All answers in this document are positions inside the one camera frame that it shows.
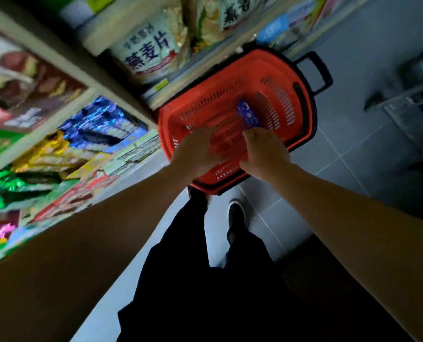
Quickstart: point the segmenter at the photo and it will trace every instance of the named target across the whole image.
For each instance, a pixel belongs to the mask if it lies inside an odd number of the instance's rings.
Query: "forearm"
[[[271,183],[353,277],[423,339],[423,221],[292,164]]]
[[[188,183],[163,168],[1,260],[0,340],[68,341]]]

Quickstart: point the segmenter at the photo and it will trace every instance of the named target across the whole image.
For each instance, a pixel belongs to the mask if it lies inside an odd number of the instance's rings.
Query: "basket handle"
[[[298,65],[305,59],[310,59],[310,61],[315,65],[319,73],[321,74],[321,77],[324,81],[323,87],[317,89],[316,91],[313,91],[313,97],[317,94],[323,92],[324,90],[328,89],[333,85],[333,78],[330,74],[327,66],[324,64],[324,62],[321,60],[319,55],[316,53],[316,51],[309,51],[304,56],[300,57],[298,60],[294,61],[295,65]]]

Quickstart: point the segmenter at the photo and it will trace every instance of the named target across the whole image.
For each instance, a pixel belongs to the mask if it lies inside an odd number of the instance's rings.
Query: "person's left hand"
[[[202,176],[221,160],[219,154],[210,152],[210,139],[214,128],[198,128],[185,137],[170,158],[170,166],[193,179]]]

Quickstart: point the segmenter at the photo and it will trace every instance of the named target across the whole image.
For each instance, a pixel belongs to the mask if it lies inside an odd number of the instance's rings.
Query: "blue package in basket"
[[[245,119],[249,128],[261,127],[258,117],[255,113],[249,108],[248,103],[245,100],[240,101],[237,104],[238,115]]]

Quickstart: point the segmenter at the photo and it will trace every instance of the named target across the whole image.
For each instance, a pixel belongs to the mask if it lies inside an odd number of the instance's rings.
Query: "shopping basket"
[[[312,91],[297,65],[310,59],[324,80]],[[181,140],[197,127],[218,130],[210,140],[221,162],[192,185],[208,194],[220,195],[249,175],[239,162],[247,156],[242,131],[247,129],[237,114],[245,99],[261,125],[272,129],[293,150],[312,139],[317,129],[314,97],[333,84],[327,67],[314,51],[292,62],[277,52],[256,46],[218,65],[159,110],[159,136],[170,160]]]

